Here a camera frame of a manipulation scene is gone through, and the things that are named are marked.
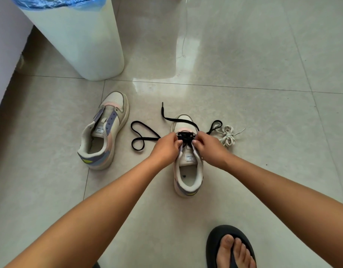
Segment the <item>white sneaker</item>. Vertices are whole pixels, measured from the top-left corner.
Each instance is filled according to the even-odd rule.
[[[188,115],[180,115],[177,119],[192,121]],[[185,122],[174,122],[171,131],[178,135],[179,139],[187,139],[198,133],[198,129]],[[204,166],[199,152],[191,140],[180,146],[179,156],[174,162],[174,188],[181,197],[192,197],[202,184],[204,178]]]
[[[77,151],[89,168],[102,170],[110,166],[116,136],[128,116],[129,103],[125,94],[113,91],[103,100],[92,123],[83,130],[81,146]]]

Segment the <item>shoelace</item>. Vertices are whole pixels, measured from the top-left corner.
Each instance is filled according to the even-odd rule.
[[[244,130],[246,130],[246,128],[244,128],[242,131],[234,134],[233,131],[233,127],[232,126],[225,126],[223,128],[220,128],[220,130],[216,130],[218,133],[221,133],[223,138],[220,139],[221,144],[223,144],[226,147],[232,146],[233,144],[235,144],[235,138],[234,136],[240,134],[241,132],[243,132]]]
[[[161,103],[161,116],[163,118],[165,118],[166,120],[168,121],[172,121],[172,122],[184,122],[184,123],[187,123],[187,124],[191,124],[193,126],[195,126],[195,128],[197,129],[197,131],[200,131],[199,130],[199,127],[192,121],[190,120],[187,120],[187,119],[172,119],[172,118],[169,118],[169,117],[165,117],[164,116],[164,103]],[[140,125],[143,125],[144,127],[146,127],[148,130],[150,130],[153,134],[156,135],[156,137],[143,137],[138,131],[136,131],[134,128],[133,128],[133,125],[134,124],[140,124]],[[160,135],[158,135],[154,130],[151,129],[151,127],[145,125],[143,122],[141,121],[133,121],[131,124],[130,124],[130,128],[136,133],[138,134],[140,137],[137,137],[135,139],[132,140],[132,148],[136,151],[140,151],[142,149],[144,149],[145,147],[145,143],[144,143],[144,140],[147,140],[147,141],[157,141],[160,137]],[[211,124],[211,127],[210,127],[210,130],[207,132],[207,134],[211,134],[212,131],[214,130],[217,130],[219,128],[222,128],[222,122],[220,120],[215,120],[212,124]],[[192,140],[195,139],[195,134],[192,133],[192,132],[188,132],[188,131],[180,131],[177,133],[177,136],[178,136],[178,139],[179,140],[183,140],[183,146],[185,145],[189,145],[189,146],[192,146]],[[143,146],[141,149],[136,149],[133,144],[135,141],[138,141],[138,140],[142,140],[143,141]]]

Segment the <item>tile floor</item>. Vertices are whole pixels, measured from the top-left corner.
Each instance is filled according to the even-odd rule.
[[[112,0],[125,56],[89,82],[38,31],[0,107],[0,267],[70,208],[142,161],[131,121],[161,135],[188,113],[235,129],[232,152],[343,202],[343,0]],[[101,99],[127,94],[130,117],[105,171],[76,150]],[[206,267],[210,230],[249,237],[258,267],[329,267],[237,180],[205,164],[192,199],[161,171],[100,259],[102,267]]]

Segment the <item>white shoelace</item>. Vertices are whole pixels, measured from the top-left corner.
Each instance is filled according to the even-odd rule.
[[[246,128],[244,128],[242,131],[240,131],[237,134],[234,134],[233,131],[233,127],[232,126],[224,126],[222,128],[216,129],[216,131],[218,133],[222,134],[222,138],[220,139],[221,144],[223,144],[225,147],[229,147],[232,146],[236,140],[234,138],[234,136],[240,134],[241,132],[243,132],[244,130],[246,130]]]

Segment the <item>forearm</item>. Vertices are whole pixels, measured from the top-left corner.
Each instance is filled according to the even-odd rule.
[[[225,169],[330,265],[343,267],[343,204],[235,155]]]
[[[160,170],[144,160],[66,213],[7,267],[92,267]]]

